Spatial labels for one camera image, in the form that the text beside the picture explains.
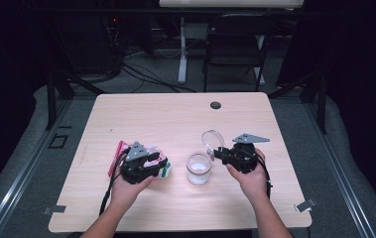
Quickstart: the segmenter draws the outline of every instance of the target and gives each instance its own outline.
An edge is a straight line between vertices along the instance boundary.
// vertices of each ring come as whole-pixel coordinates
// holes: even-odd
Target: metal clip
[[[53,215],[54,212],[64,213],[65,209],[66,206],[54,205],[52,207],[45,207],[45,209],[42,211],[42,214]]]
[[[294,208],[299,212],[303,212],[305,210],[312,210],[312,207],[315,205],[316,205],[316,202],[313,200],[313,198],[311,198],[299,205],[294,205]]]

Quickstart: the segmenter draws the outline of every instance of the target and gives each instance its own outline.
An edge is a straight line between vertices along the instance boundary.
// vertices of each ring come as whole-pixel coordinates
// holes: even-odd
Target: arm
[[[265,160],[261,151],[256,152]],[[292,237],[266,194],[266,178],[262,167],[246,175],[227,164],[230,174],[239,181],[240,187],[252,204],[258,225],[259,237]]]
[[[131,184],[119,176],[113,183],[110,204],[81,237],[112,237],[120,219],[152,180],[153,177],[148,177]]]

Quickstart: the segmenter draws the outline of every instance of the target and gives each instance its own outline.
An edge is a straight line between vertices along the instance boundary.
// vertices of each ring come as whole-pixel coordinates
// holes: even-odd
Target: wooden table
[[[221,103],[212,109],[210,103]],[[268,97],[264,93],[103,94],[97,97],[54,213],[52,232],[85,231],[97,218],[109,183],[107,171],[120,140],[156,145],[173,168],[138,196],[117,231],[190,231],[256,228],[253,209],[238,182],[215,160],[205,185],[187,179],[186,160],[204,152],[201,135],[218,131],[231,148],[242,133],[269,138],[266,155],[271,200],[288,227],[309,227],[305,201]]]

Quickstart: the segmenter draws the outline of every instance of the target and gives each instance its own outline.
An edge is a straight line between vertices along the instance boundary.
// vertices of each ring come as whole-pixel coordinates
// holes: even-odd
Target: clear glass container
[[[211,174],[211,159],[202,152],[196,152],[187,160],[188,181],[194,185],[205,184]]]

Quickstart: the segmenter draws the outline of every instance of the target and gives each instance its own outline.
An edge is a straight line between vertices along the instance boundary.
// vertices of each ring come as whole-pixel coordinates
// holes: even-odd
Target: chair
[[[259,90],[266,50],[271,36],[276,32],[275,21],[263,15],[224,14],[215,17],[208,25],[202,71],[206,92],[208,66],[260,67],[255,91]],[[262,46],[257,37],[263,36]]]

